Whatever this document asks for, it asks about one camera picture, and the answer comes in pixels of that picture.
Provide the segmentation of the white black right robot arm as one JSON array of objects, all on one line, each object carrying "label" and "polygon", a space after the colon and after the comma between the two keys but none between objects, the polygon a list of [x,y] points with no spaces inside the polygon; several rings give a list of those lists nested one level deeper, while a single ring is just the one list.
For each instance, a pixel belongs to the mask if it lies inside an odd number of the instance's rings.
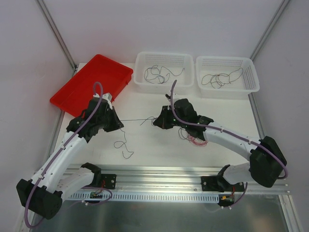
[{"label": "white black right robot arm", "polygon": [[163,106],[153,125],[164,130],[180,127],[193,138],[221,145],[247,160],[240,165],[225,165],[208,180],[207,187],[214,191],[224,192],[248,181],[271,188],[278,179],[287,176],[287,160],[273,138],[258,139],[228,131],[213,119],[199,115],[188,99]]}]

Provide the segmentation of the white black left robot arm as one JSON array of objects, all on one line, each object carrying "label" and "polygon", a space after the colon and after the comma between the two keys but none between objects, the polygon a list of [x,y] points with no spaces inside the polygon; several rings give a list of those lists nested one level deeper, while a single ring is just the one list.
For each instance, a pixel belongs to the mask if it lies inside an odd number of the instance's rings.
[{"label": "white black left robot arm", "polygon": [[98,134],[123,128],[123,123],[109,99],[94,97],[81,115],[72,119],[58,148],[30,180],[21,179],[17,193],[25,208],[24,217],[32,211],[44,219],[53,218],[63,202],[83,187],[101,187],[101,169],[89,162],[76,173],[63,179],[62,175],[73,158]]}]

